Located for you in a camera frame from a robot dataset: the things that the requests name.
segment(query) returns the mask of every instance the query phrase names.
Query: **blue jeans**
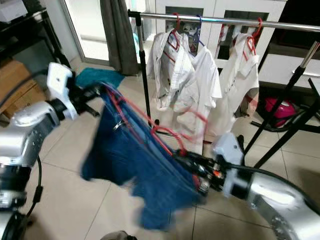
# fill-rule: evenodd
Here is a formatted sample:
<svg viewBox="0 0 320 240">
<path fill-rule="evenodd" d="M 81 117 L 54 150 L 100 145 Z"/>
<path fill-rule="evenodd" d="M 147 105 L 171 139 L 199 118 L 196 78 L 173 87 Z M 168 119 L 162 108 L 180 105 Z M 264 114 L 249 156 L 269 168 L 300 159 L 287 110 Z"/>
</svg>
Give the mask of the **blue jeans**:
<svg viewBox="0 0 320 240">
<path fill-rule="evenodd" d="M 120 186 L 134 179 L 132 195 L 144 199 L 141 225 L 165 230 L 172 221 L 171 213 L 201 200 L 192 174 L 160 146 L 151 136 L 150 127 L 124 101 L 119 103 L 120 108 L 144 144 L 125 124 L 114 130 L 122 118 L 109 96 L 104 95 L 103 99 L 105 107 L 82 177 L 110 180 Z"/>
</svg>

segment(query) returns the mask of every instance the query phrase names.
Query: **curtain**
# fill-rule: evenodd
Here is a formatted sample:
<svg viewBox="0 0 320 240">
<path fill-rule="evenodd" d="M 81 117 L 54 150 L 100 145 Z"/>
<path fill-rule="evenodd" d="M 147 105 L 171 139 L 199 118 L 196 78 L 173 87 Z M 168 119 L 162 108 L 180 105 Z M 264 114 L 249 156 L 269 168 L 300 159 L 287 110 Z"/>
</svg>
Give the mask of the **curtain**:
<svg viewBox="0 0 320 240">
<path fill-rule="evenodd" d="M 100 0 L 100 7 L 110 65 L 123 75 L 137 74 L 137 55 L 125 0 Z"/>
</svg>

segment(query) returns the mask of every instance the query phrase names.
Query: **pink object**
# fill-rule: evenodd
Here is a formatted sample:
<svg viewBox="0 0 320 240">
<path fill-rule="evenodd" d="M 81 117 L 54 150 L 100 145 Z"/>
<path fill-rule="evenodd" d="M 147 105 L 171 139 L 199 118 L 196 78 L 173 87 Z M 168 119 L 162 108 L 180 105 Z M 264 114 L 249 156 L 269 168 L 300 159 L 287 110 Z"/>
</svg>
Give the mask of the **pink object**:
<svg viewBox="0 0 320 240">
<path fill-rule="evenodd" d="M 274 97 L 267 97 L 265 99 L 265 110 L 267 112 L 271 112 L 271 109 L 276 104 L 277 99 Z M 291 117 L 297 114 L 297 111 L 295 109 L 295 106 L 289 102 L 284 100 L 278 109 L 274 113 L 274 117 L 278 119 L 277 123 L 275 124 L 275 127 L 279 127 L 286 123 L 286 121 Z"/>
</svg>

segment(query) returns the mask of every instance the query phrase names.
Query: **white clothing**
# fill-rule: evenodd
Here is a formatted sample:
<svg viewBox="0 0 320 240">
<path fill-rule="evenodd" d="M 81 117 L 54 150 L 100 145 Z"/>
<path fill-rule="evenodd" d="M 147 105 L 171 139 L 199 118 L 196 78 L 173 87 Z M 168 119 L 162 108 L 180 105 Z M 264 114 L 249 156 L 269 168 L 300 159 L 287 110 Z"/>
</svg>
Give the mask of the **white clothing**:
<svg viewBox="0 0 320 240">
<path fill-rule="evenodd" d="M 179 41 L 176 51 L 168 44 L 169 37 L 173 46 L 177 44 L 170 33 L 171 31 L 159 33 L 154 37 L 146 66 L 147 75 L 155 79 L 156 106 L 160 111 L 168 109 L 176 92 L 183 88 L 195 71 L 188 56 L 188 36 L 175 33 Z M 164 50 L 175 63 L 163 54 Z"/>
<path fill-rule="evenodd" d="M 236 121 L 234 113 L 246 93 L 259 87 L 259 56 L 254 55 L 247 45 L 249 34 L 239 33 L 226 66 L 220 74 L 222 99 L 209 115 L 209 132 L 218 136 L 230 132 Z"/>
<path fill-rule="evenodd" d="M 216 107 L 216 100 L 222 98 L 218 68 L 205 46 L 192 59 L 192 66 L 194 77 L 179 93 L 173 110 L 182 112 L 191 108 L 207 119 L 211 108 Z M 178 116 L 177 121 L 197 136 L 192 151 L 202 155 L 205 123 L 191 112 Z"/>
</svg>

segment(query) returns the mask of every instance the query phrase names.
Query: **black cable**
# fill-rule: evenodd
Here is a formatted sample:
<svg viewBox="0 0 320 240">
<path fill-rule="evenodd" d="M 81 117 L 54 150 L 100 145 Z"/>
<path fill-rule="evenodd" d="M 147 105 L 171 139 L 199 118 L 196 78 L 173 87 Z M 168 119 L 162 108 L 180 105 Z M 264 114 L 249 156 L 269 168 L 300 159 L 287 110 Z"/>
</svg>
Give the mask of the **black cable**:
<svg viewBox="0 0 320 240">
<path fill-rule="evenodd" d="M 285 184 L 289 185 L 290 187 L 292 187 L 293 189 L 297 190 L 299 193 L 301 193 L 301 195 L 304 198 L 305 203 L 309 206 L 309 208 L 311 208 L 313 211 L 315 211 L 319 216 L 320 216 L 320 209 L 317 206 L 317 204 L 315 203 L 315 201 L 313 201 L 302 189 L 300 189 L 298 186 L 294 185 L 292 182 L 288 181 L 287 179 L 273 173 L 273 172 L 269 172 L 260 168 L 254 168 L 254 167 L 249 167 L 249 166 L 241 166 L 241 165 L 234 165 L 234 164 L 228 164 L 227 165 L 228 168 L 231 169 L 238 169 L 238 170 L 243 170 L 243 171 L 247 171 L 250 173 L 259 173 L 259 174 L 265 174 L 267 176 L 270 176 L 272 178 L 278 179 L 282 182 L 284 182 Z"/>
<path fill-rule="evenodd" d="M 40 71 L 37 71 L 33 74 L 31 74 L 30 76 L 26 77 L 24 80 L 22 80 L 21 82 L 19 82 L 10 92 L 8 92 L 4 98 L 0 101 L 0 108 L 3 107 L 3 105 L 6 103 L 6 101 L 8 101 L 8 99 L 19 89 L 21 88 L 25 83 L 27 83 L 29 80 L 35 78 L 38 75 L 47 75 L 48 74 L 48 70 L 47 69 L 42 69 Z"/>
<path fill-rule="evenodd" d="M 42 165 L 41 165 L 41 160 L 40 160 L 40 157 L 38 156 L 37 159 L 36 159 L 37 163 L 38 163 L 38 185 L 35 189 L 35 192 L 34 192 L 34 197 L 33 197 L 33 201 L 32 201 L 32 206 L 30 207 L 28 213 L 26 214 L 26 217 L 30 217 L 32 211 L 34 210 L 36 204 L 38 202 L 40 202 L 40 198 L 41 198 L 41 194 L 42 194 L 42 190 L 43 190 L 43 187 L 41 186 L 41 181 L 42 181 Z"/>
</svg>

